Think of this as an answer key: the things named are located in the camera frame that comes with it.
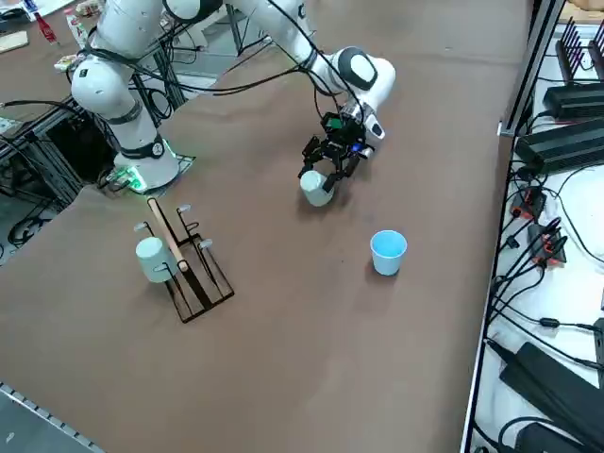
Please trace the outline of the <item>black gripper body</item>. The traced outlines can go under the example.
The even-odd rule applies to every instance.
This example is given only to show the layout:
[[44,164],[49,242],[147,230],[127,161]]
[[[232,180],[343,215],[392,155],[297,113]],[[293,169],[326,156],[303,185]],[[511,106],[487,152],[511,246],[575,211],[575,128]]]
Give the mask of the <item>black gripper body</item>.
[[321,127],[325,137],[313,150],[313,156],[318,160],[344,160],[356,155],[370,159],[376,153],[367,138],[366,127],[349,115],[327,112],[322,117]]

